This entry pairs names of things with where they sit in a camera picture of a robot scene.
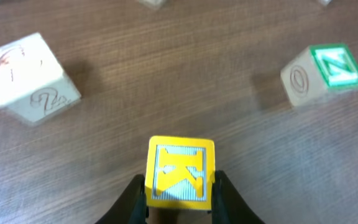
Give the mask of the wooden block yellow K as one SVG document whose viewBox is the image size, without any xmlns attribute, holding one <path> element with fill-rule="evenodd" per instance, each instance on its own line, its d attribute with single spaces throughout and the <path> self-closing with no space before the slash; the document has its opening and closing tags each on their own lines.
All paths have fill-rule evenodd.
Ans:
<svg viewBox="0 0 358 224">
<path fill-rule="evenodd" d="M 147 206 L 210 211 L 215 170 L 214 141 L 151 137 L 144 184 Z"/>
</svg>

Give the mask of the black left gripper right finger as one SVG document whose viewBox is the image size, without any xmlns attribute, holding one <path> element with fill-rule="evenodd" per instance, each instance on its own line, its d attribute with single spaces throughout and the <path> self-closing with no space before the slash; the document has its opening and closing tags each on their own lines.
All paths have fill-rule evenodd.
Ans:
<svg viewBox="0 0 358 224">
<path fill-rule="evenodd" d="M 214 173 L 212 185 L 212 224 L 264 224 L 248 206 L 223 170 Z"/>
</svg>

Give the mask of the wooden block blue H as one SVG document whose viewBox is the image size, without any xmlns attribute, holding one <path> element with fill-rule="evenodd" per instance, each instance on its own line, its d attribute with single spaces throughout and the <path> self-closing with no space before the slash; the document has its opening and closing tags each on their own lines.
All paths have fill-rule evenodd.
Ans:
<svg viewBox="0 0 358 224">
<path fill-rule="evenodd" d="M 167 0 L 138 0 L 140 3 L 152 9 L 161 8 Z"/>
</svg>

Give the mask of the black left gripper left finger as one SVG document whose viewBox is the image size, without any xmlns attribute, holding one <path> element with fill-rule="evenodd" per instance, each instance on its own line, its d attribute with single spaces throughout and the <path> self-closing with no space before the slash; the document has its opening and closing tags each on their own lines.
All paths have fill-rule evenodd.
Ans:
<svg viewBox="0 0 358 224">
<path fill-rule="evenodd" d="M 145 177 L 137 174 L 113 206 L 95 224 L 146 224 L 148 216 Z"/>
</svg>

